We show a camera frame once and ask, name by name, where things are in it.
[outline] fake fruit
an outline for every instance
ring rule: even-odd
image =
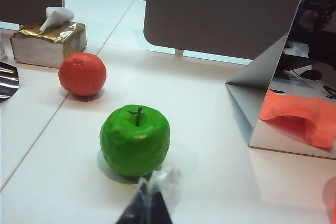
[[[72,94],[96,94],[106,80],[106,68],[97,55],[88,52],[70,54],[58,71],[59,81]]]
[[[100,130],[100,147],[108,165],[125,176],[142,176],[158,168],[169,147],[170,127],[157,110],[126,105],[115,110]]]

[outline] reflective surface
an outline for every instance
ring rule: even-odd
[[[10,98],[19,88],[15,66],[0,61],[0,102]]]
[[[336,159],[336,0],[301,0],[250,146]]]

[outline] apple stem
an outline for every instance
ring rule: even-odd
[[[141,110],[142,110],[142,107],[138,107],[138,113],[137,113],[137,117],[136,117],[136,127],[139,127],[139,124],[140,124],[140,114],[141,114]]]

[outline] orange object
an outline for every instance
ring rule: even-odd
[[[278,95],[267,92],[259,118],[290,128],[299,128],[314,147],[332,149],[336,138],[336,105],[322,98]]]
[[[90,96],[103,87],[106,68],[97,55],[75,52],[62,62],[58,77],[62,87],[70,93]]]

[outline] tissue box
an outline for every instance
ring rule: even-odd
[[[14,59],[21,63],[59,68],[62,61],[86,46],[85,25],[64,22],[49,27],[43,34],[39,29],[44,20],[31,23],[10,38]]]

